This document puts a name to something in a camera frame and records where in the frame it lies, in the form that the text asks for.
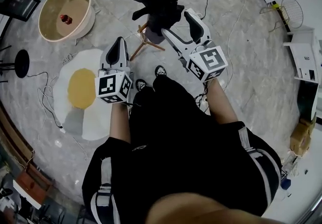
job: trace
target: black chair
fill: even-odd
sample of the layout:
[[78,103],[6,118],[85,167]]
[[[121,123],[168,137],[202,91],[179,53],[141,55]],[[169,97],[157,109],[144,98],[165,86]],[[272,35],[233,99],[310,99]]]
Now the black chair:
[[[10,48],[10,46],[3,48],[1,51]],[[3,71],[10,71],[14,70],[16,72],[16,75],[19,78],[24,78],[29,70],[29,54],[26,50],[22,49],[18,52],[15,62],[14,63],[2,63],[2,60],[0,60],[0,74],[3,74]]]

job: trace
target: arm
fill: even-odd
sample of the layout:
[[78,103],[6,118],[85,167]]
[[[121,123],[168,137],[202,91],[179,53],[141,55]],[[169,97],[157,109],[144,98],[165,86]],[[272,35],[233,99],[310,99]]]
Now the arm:
[[219,124],[238,121],[237,116],[217,78],[210,81],[207,85],[207,101],[211,116],[213,116]]
[[112,105],[110,136],[131,143],[129,114],[125,104]]

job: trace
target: beige bowl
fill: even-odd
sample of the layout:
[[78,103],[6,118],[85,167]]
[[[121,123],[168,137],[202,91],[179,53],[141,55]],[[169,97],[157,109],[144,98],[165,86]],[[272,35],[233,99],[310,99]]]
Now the beige bowl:
[[[67,25],[60,15],[68,15],[72,23]],[[77,39],[86,35],[95,21],[91,0],[46,0],[39,15],[39,32],[51,42],[68,38]]]

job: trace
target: sneaker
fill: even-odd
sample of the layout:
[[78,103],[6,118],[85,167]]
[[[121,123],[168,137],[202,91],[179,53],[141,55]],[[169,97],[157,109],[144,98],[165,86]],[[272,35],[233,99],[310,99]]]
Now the sneaker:
[[140,92],[145,86],[147,86],[147,83],[143,79],[138,79],[135,82],[135,86],[136,86],[137,90]]
[[154,73],[155,73],[155,76],[157,77],[158,75],[160,74],[164,74],[165,76],[167,76],[167,71],[166,69],[161,66],[161,65],[158,65],[155,70],[154,70]]

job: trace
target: marble floor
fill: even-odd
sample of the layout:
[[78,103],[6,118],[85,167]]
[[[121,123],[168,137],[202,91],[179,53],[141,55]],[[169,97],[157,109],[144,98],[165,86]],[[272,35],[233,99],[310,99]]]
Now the marble floor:
[[[12,20],[2,47],[11,44],[10,50],[0,54],[1,60],[13,61],[20,49],[30,55],[29,75],[42,71],[49,73],[49,80],[59,74],[62,60],[69,54],[105,46],[118,36],[135,34],[138,24],[145,18],[132,21],[132,13],[142,5],[133,0],[95,0],[101,10],[96,16],[92,31],[79,41],[60,43],[45,41],[38,32],[38,17],[45,0],[38,6],[29,21]],[[227,39],[241,12],[245,0],[209,0],[204,22],[209,26],[212,38],[227,56]],[[206,0],[179,0],[186,8],[204,14]],[[283,28],[269,33],[279,16],[276,12],[259,14],[264,0],[247,0],[239,21],[230,36],[229,54],[234,75],[225,90],[238,117],[256,135],[270,144],[281,158],[287,155],[289,136],[298,121],[296,104],[299,82],[293,59],[282,42],[287,39]],[[173,27],[180,36],[188,39],[189,28],[182,19]],[[133,53],[140,40],[136,35],[126,39],[129,53]],[[166,51],[160,52],[146,47],[135,59],[132,70],[136,78],[152,83],[154,68],[162,64],[168,76],[181,83],[194,96],[203,90],[202,84],[193,74],[186,73],[178,61],[177,54],[166,43]],[[229,76],[232,65],[229,62]],[[67,197],[82,203],[82,183],[89,161],[85,153],[70,135],[63,134],[55,126],[51,116],[42,127],[45,114],[37,98],[37,88],[43,88],[46,76],[19,79],[13,72],[3,79],[9,83],[0,84],[0,99],[14,124],[28,143],[35,147],[34,162],[55,180],[55,186]],[[224,85],[227,72],[220,76]],[[106,139],[86,141],[76,138],[90,158],[95,149]]]

